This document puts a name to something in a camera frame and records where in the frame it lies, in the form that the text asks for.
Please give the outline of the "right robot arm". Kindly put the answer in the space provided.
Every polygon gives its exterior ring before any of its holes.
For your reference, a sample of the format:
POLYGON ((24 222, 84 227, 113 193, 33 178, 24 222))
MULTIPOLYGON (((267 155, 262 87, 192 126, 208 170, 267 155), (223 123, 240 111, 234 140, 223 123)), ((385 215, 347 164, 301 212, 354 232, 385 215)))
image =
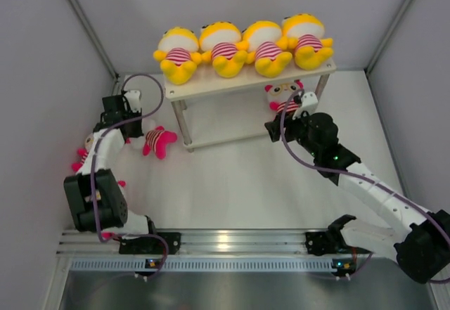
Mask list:
POLYGON ((310 168, 338 188, 358 198, 388 228, 346 215, 328 227, 335 251, 360 247, 396 262, 417 283, 439 281, 435 276, 449 265, 449 213, 417 205, 383 183, 361 158, 340 144, 338 126, 324 112, 277 114, 264 125, 273 142, 300 144, 314 159, 310 168))

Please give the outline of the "yellow frog plush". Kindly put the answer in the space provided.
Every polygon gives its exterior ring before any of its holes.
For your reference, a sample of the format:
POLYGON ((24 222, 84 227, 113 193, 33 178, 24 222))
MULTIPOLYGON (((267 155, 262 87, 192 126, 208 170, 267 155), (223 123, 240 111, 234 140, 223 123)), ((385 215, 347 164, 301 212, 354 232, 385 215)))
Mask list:
POLYGON ((279 76, 293 58, 288 50, 288 38, 276 22, 252 23, 242 31, 242 40, 248 44, 247 64, 253 64, 263 77, 279 76))
POLYGON ((299 68, 315 70, 333 56, 333 39, 324 37, 325 27, 314 15, 288 16, 282 20, 281 28, 299 68))
POLYGON ((242 40, 240 30, 231 22, 204 25, 199 37, 202 61, 210 64, 217 75, 235 77, 248 56, 248 43, 242 40))
POLYGON ((173 27, 167 30, 153 52, 166 79, 174 85, 185 84, 202 63, 198 38, 192 30, 173 27))

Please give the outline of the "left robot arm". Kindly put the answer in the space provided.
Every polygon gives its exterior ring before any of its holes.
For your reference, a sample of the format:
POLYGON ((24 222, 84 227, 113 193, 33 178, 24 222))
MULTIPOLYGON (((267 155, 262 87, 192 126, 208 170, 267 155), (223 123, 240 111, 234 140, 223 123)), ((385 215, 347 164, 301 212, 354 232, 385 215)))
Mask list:
POLYGON ((122 236, 135 238, 143 253, 159 244, 154 223, 146 215, 129 211, 123 183, 113 167, 126 141, 143 136, 141 93, 123 91, 102 98, 103 112, 82 149, 75 173, 63 188, 73 224, 79 232, 95 233, 102 243, 122 236))

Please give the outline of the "pink plush face down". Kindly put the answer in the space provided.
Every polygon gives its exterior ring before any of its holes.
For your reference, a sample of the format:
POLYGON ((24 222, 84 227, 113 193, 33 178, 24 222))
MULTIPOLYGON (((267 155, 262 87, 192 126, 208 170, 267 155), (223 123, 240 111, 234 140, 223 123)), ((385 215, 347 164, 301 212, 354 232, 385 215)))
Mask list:
POLYGON ((283 111, 291 94, 296 90, 303 88, 303 83, 298 79, 284 84, 267 84, 264 87, 264 90, 266 93, 266 99, 269 103, 269 108, 276 114, 279 114, 283 111))

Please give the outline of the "pink plush with glasses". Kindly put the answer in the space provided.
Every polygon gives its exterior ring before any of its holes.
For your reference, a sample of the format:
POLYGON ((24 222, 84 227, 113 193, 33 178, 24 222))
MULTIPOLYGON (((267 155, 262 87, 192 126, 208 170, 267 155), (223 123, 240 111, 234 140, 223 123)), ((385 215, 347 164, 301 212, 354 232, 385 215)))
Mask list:
MULTIPOLYGON (((126 197, 126 193, 125 193, 125 187, 127 185, 126 181, 120 180, 117 182, 117 184, 119 185, 120 191, 123 195, 123 197, 126 197)), ((111 240, 115 237, 117 237, 117 234, 119 233, 119 230, 117 228, 108 228, 102 231, 102 236, 106 239, 106 240, 111 240)))

